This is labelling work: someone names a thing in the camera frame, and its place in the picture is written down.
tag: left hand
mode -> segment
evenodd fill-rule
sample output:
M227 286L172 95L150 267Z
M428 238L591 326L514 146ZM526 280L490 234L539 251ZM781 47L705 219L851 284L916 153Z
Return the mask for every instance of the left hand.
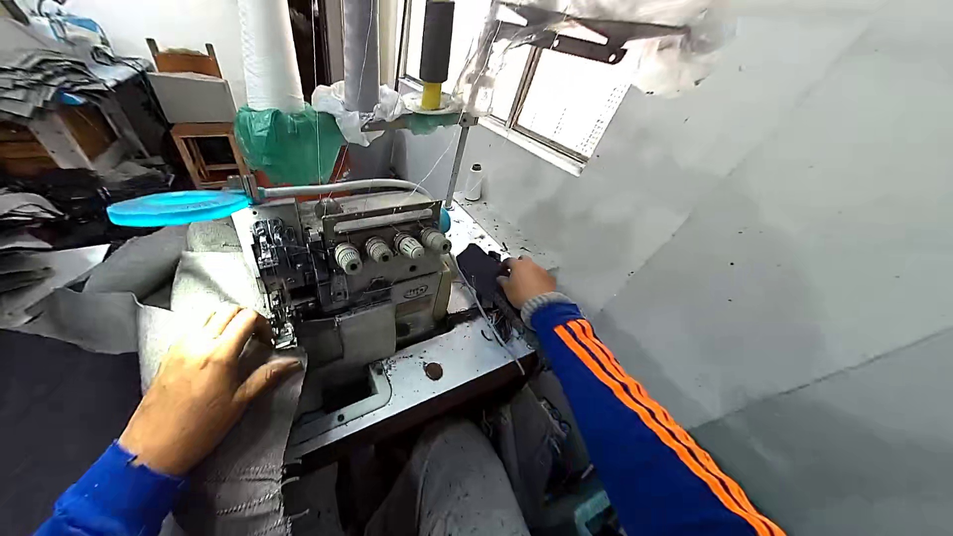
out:
M119 437L120 446L138 463L167 475L185 475L201 462L249 402L302 368L299 360L285 358L239 378L238 356L256 327L270 333L254 310L226 306L174 344Z

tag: right hand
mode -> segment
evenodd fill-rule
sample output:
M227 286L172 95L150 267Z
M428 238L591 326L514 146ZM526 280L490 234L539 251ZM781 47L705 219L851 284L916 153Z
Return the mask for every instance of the right hand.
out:
M516 309L521 309L529 299L556 290L556 279L529 257L507 258L503 268L509 270L510 276L500 276L497 282Z
M119 437L136 462L153 471L183 476L225 439L258 395L301 370L300 361L269 361L248 378L238 358L258 333L271 334L253 309L224 306L203 327L169 349L139 407Z

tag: metal bracket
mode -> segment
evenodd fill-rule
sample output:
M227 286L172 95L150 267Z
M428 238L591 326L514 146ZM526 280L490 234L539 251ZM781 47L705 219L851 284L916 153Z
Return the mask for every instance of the metal bracket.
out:
M526 26L500 22L497 40L501 38L518 38L521 33L526 32L527 28L532 28L533 26L548 26L572 20L580 26L604 37L606 43L603 45L568 35L559 35L555 31L543 31L542 33L536 34L535 39L525 41L525 43L533 47L563 52L609 65L616 65L622 61L626 53L626 49L622 46L628 41L633 39L664 37L666 35L687 35L689 33L687 26L664 26L660 24L572 18L567 17L564 13L541 10L528 6L507 4L507 7L525 18Z

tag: gray wall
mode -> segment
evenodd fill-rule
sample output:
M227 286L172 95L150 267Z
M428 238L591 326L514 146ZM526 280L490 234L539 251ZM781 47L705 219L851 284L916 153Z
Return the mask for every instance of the gray wall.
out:
M716 72L677 99L631 90L581 176L485 129L465 161L790 533L948 533L953 5L733 9ZM406 137L408 177L452 135Z

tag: blue jacket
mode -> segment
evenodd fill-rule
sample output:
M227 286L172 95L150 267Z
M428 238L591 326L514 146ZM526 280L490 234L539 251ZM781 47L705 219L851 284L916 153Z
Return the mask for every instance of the blue jacket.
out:
M625 374L578 307L545 305L532 324L629 534L784 535ZM132 455L113 443L56 501L37 534L153 536L183 485L132 464Z

